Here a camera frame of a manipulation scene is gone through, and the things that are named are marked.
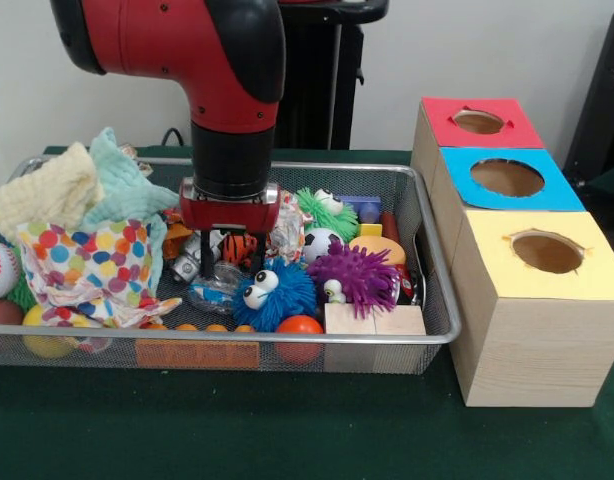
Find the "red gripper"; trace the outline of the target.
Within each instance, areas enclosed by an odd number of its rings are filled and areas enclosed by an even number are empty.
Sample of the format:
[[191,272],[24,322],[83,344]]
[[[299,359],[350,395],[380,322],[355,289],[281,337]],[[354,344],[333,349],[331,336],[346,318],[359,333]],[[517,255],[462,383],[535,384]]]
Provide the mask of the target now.
[[183,180],[179,204],[183,223],[200,232],[201,277],[214,274],[214,256],[210,245],[211,230],[245,231],[256,240],[250,272],[264,269],[267,234],[275,226],[280,210],[280,186],[269,183],[259,196],[250,199],[228,199],[203,196],[192,180]]

